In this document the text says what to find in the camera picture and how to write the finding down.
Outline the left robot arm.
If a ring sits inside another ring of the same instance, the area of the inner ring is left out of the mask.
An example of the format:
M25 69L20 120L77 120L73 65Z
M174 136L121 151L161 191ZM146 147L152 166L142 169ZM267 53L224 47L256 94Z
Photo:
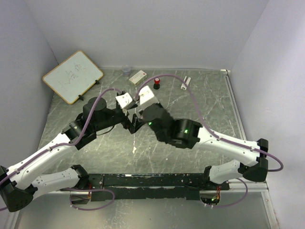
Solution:
M19 211L52 191L84 190L89 186L89 174L81 165L49 175L43 172L64 155L95 140L97 132L117 124L122 124L124 129L131 127L127 107L133 104L133 99L129 94L118 95L115 99L114 109L108 109L101 97L90 99L82 113L46 146L9 168L0 168L0 196L9 212Z

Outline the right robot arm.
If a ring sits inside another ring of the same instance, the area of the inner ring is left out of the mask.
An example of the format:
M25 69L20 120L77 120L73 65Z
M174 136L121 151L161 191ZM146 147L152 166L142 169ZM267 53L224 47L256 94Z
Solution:
M160 104L140 105L140 115L154 132L159 142L176 148L203 150L223 154L232 160L219 166L205 169L202 184L206 189L214 189L227 180L243 177L253 182L264 182L268 173L268 160L259 152L257 142L243 141L227 135L212 135L199 122L190 119L174 119Z

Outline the red black stamp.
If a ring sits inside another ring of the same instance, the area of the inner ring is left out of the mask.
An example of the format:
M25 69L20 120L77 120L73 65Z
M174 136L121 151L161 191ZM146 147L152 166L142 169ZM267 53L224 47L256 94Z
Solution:
M153 88L154 88L155 90L158 90L158 89L160 88L160 78L155 78L155 79L154 79Z

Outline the small white green box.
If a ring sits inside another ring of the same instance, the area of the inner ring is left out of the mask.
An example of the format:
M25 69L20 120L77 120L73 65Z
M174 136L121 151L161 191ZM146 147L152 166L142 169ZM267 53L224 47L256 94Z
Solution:
M139 85L141 82L143 82L145 79L147 78L147 73L139 70L135 75L133 75L130 79L129 82L134 85L137 86Z

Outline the clear plastic cup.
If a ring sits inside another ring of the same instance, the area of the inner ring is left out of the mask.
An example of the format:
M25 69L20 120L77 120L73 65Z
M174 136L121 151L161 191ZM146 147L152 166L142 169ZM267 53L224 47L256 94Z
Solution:
M122 67L122 72L125 76L130 76L131 74L131 67L129 65L125 65Z

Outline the white usb adapter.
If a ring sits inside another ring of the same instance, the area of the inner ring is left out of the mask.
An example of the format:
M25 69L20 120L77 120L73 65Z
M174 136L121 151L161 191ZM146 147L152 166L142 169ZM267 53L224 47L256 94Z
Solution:
M183 83L182 83L182 85L181 85L181 90L186 91L187 88L188 88L188 86L189 86L190 81L191 81L191 78L188 77L188 76L185 76L185 77L184 77L184 80L183 80Z

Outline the small whiteboard yellow frame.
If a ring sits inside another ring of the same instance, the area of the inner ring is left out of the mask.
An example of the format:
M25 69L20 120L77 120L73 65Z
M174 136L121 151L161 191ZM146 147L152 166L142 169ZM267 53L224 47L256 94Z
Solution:
M102 77L102 70L83 51L77 51L42 80L66 103L73 104Z

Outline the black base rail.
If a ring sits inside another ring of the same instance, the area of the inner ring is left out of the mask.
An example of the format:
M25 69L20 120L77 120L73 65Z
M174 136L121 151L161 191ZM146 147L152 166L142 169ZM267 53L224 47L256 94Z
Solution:
M201 191L229 190L225 181L215 184L204 173L177 174L89 174L76 191L91 194L92 201L115 199L184 198L200 200Z

